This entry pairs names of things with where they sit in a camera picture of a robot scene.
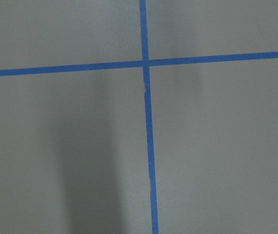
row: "gray surface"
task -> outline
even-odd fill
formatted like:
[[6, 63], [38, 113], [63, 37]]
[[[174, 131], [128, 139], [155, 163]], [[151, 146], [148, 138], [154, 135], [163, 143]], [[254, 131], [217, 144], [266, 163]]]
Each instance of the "gray surface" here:
[[151, 233], [142, 71], [0, 78], [0, 234]]
[[0, 69], [140, 59], [137, 0], [0, 0]]
[[278, 59], [151, 69], [162, 234], [278, 233]]
[[278, 51], [278, 0], [148, 0], [150, 58]]

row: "blue line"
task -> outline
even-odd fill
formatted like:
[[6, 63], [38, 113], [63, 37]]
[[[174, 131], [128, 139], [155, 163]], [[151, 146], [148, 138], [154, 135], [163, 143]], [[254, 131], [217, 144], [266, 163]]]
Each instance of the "blue line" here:
[[188, 58], [153, 59], [149, 61], [149, 65], [165, 66], [165, 65], [177, 65], [177, 64], [225, 62], [225, 61], [254, 60], [254, 59], [278, 59], [278, 52], [214, 55], [214, 56], [188, 57]]
[[152, 104], [151, 104], [151, 89], [150, 89], [148, 27], [147, 27], [145, 0], [140, 0], [140, 25], [141, 25], [141, 46], [142, 46], [142, 62], [143, 62], [142, 69], [143, 69], [143, 81], [145, 87], [145, 93], [144, 93], [145, 122], [146, 122], [146, 129], [147, 129], [148, 166], [149, 166], [150, 189], [151, 189], [150, 202], [151, 202], [152, 233], [159, 234], [157, 186], [156, 186], [154, 145], [153, 145]]
[[108, 63], [93, 63], [93, 64], [66, 65], [66, 66], [53, 66], [53, 67], [7, 69], [7, 70], [0, 70], [0, 77], [28, 75], [28, 74], [56, 73], [56, 72], [92, 71], [92, 70], [103, 70], [103, 69], [131, 68], [131, 67], [142, 67], [142, 61], [108, 62]]

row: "blue tape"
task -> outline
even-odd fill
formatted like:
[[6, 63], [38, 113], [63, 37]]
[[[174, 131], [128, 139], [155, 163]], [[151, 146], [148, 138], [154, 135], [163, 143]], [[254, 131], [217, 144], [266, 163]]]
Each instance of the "blue tape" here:
[[254, 59], [278, 59], [278, 52], [214, 55], [214, 56], [188, 57], [188, 58], [153, 59], [149, 61], [149, 65], [165, 66], [165, 65], [177, 65], [177, 64], [226, 62], [226, 61], [254, 60]]
[[7, 69], [7, 70], [0, 70], [0, 77], [42, 74], [42, 73], [77, 72], [77, 71], [92, 71], [92, 70], [103, 70], [103, 69], [131, 68], [131, 67], [142, 67], [142, 66], [143, 66], [142, 61], [126, 61], [126, 62], [107, 62], [107, 63], [93, 63], [93, 64], [81, 64], [81, 65], [53, 66], [53, 67]]
[[144, 104], [145, 104], [145, 122], [146, 122], [146, 129], [147, 129], [147, 144], [148, 144], [148, 166], [149, 166], [149, 177], [150, 177], [152, 233], [159, 234], [157, 186], [156, 186], [154, 144], [153, 144], [153, 124], [152, 124], [151, 90], [150, 90], [149, 45], [148, 45], [146, 2], [145, 0], [140, 0], [139, 3], [140, 3], [141, 47], [142, 47], [142, 62], [143, 62], [142, 69], [143, 69], [143, 81], [145, 87]]

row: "vertical blue line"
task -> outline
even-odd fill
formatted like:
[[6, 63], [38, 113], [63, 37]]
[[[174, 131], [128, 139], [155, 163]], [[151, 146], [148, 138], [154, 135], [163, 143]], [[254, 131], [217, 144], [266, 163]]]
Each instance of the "vertical blue line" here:
[[151, 220], [152, 233], [159, 234], [158, 222], [158, 202], [157, 186], [155, 175], [154, 145], [153, 145], [153, 124], [152, 124], [152, 106], [151, 106], [151, 89], [150, 89], [150, 67], [149, 67], [149, 46], [148, 46], [148, 27], [145, 0], [139, 0], [140, 3], [140, 24], [141, 24], [141, 47], [143, 62], [143, 81], [145, 87], [144, 104], [145, 104], [145, 121], [147, 129], [148, 144], [148, 165], [150, 177], [150, 202], [151, 202]]

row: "horizontal blue line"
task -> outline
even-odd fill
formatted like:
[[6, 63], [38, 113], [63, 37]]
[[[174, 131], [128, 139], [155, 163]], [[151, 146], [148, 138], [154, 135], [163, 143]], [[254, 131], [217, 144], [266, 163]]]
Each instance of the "horizontal blue line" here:
[[118, 68], [132, 68], [142, 67], [142, 61], [126, 61], [126, 62], [108, 62], [108, 63], [93, 63], [80, 65], [65, 65], [52, 67], [33, 67], [33, 68], [19, 68], [0, 70], [0, 77], [42, 74], [42, 73], [57, 73], [57, 72], [77, 72], [77, 71], [92, 71], [103, 69], [118, 69]]
[[[226, 62], [226, 61], [240, 61], [240, 60], [254, 60], [254, 59], [278, 59], [278, 52], [234, 54], [234, 55], [213, 55], [213, 56], [188, 57], [188, 58], [152, 59], [147, 61], [147, 63], [149, 66], [166, 66], [166, 65], [178, 65], [178, 64]], [[57, 72], [78, 72], [78, 71], [92, 71], [92, 70], [104, 70], [104, 69], [133, 68], [133, 67], [143, 67], [143, 62], [140, 60], [140, 61], [92, 63], [92, 64], [65, 65], [65, 66], [52, 66], [52, 67], [7, 69], [7, 70], [0, 70], [0, 77], [29, 75], [29, 74], [43, 74], [43, 73], [57, 73]]]
[[150, 66], [165, 66], [178, 64], [206, 63], [206, 62], [226, 62], [239, 60], [254, 59], [278, 59], [278, 52], [264, 52], [251, 54], [234, 54], [234, 55], [213, 55], [188, 58], [166, 58], [149, 60]]

